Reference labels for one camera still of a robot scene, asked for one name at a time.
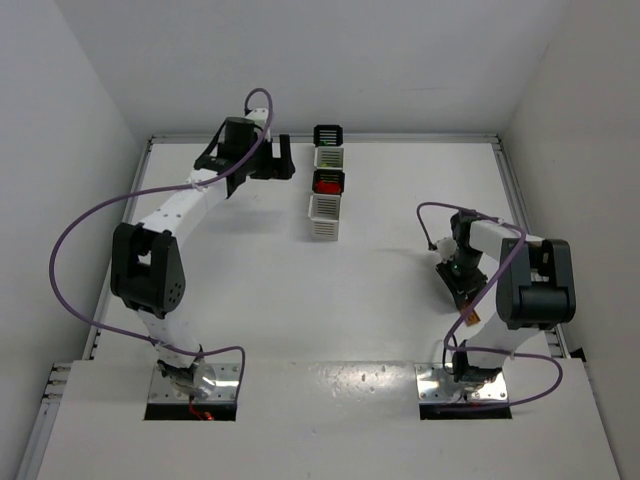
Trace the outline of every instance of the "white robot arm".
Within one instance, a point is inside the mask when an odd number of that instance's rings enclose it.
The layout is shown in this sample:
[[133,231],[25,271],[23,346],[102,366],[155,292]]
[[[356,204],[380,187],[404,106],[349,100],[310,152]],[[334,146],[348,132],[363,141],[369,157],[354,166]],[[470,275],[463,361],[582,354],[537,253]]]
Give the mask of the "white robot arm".
[[125,306],[135,310],[156,344],[158,365],[174,386],[188,395],[197,394],[196,370],[200,359],[165,348],[202,351],[186,325],[171,315],[184,296],[185,275],[180,248],[191,232],[217,204],[229,198],[245,182],[255,179],[290,179],[295,173],[291,161],[290,138],[280,135],[280,157],[273,156],[269,132],[265,140],[241,168],[219,181],[210,181],[233,167],[257,140],[256,130],[265,127],[268,111],[256,109],[243,118],[227,118],[224,142],[217,145],[216,134],[207,150],[196,160],[186,180],[194,188],[178,191],[160,208],[137,225],[120,224],[113,234],[111,291]]
[[[436,244],[442,262],[436,267],[462,310],[486,285],[479,270],[483,254],[499,263],[515,247],[514,231],[470,213],[451,218],[453,236]],[[527,236],[525,247],[498,280],[496,313],[462,346],[515,352],[540,330],[569,322],[576,309],[571,253],[563,240]],[[456,352],[456,381],[481,383],[501,371],[505,356],[489,352]]]

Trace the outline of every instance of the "white table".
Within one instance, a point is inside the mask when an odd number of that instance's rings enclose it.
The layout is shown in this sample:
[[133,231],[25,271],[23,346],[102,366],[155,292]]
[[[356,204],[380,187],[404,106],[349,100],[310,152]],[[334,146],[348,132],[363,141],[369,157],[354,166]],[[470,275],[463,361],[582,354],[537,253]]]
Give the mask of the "white table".
[[[154,145],[142,188],[183,180],[202,148]],[[337,243],[308,238],[313,146],[294,144],[291,181],[243,185],[183,248],[177,314],[205,349],[247,350],[237,421],[143,421],[155,351],[103,333],[95,360],[73,366],[40,479],[617,478],[579,361],[563,360],[561,388],[512,420],[419,420],[413,363],[438,361],[457,315],[415,207],[439,200],[511,219],[509,205],[488,143],[345,148]],[[141,198],[133,220],[164,198]],[[449,234],[451,211],[425,214],[434,238]],[[491,316],[493,295],[478,311]],[[103,320],[144,332],[111,296]],[[521,351],[549,352],[543,334]],[[505,375],[517,399],[555,369],[519,360]]]

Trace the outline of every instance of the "white wall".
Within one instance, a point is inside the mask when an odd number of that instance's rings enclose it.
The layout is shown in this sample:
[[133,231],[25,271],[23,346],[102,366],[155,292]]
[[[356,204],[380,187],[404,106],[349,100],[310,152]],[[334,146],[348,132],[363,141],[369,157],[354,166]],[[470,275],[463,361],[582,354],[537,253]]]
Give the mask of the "white wall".
[[567,0],[56,0],[141,137],[211,132],[246,92],[276,128],[502,129]]
[[640,2],[574,1],[505,135],[534,226],[572,247],[584,346],[619,468],[640,478]]
[[[52,362],[82,354],[86,328],[58,306],[48,256],[65,224],[129,189],[141,146],[52,0],[0,3],[0,478],[14,478]],[[70,239],[64,291],[91,313],[112,209]]]

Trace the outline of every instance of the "white container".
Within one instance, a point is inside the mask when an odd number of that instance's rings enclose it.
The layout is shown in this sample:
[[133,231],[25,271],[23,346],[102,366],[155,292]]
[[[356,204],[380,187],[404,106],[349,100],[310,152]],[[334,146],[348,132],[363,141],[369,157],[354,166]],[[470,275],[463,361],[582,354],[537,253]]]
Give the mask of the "white container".
[[338,240],[340,221],[340,195],[314,193],[309,199],[311,237],[316,240]]
[[316,148],[313,164],[316,168],[322,168],[326,170],[342,170],[344,168],[344,148]]

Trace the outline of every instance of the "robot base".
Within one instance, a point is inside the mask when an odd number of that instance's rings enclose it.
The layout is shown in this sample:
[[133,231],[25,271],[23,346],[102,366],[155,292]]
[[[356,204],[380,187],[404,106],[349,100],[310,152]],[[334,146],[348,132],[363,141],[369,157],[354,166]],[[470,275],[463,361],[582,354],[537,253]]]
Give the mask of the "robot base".
[[[208,412],[216,421],[235,421],[236,391],[240,365],[236,363],[206,364],[203,376],[203,395],[193,400],[193,410]],[[177,391],[168,378],[153,369],[145,420],[201,420],[189,408],[189,397]]]
[[[420,420],[484,420],[511,418],[504,376],[477,385],[456,383],[442,363],[416,364]],[[451,371],[453,366],[447,364]],[[474,407],[496,405],[495,409],[473,411]]]

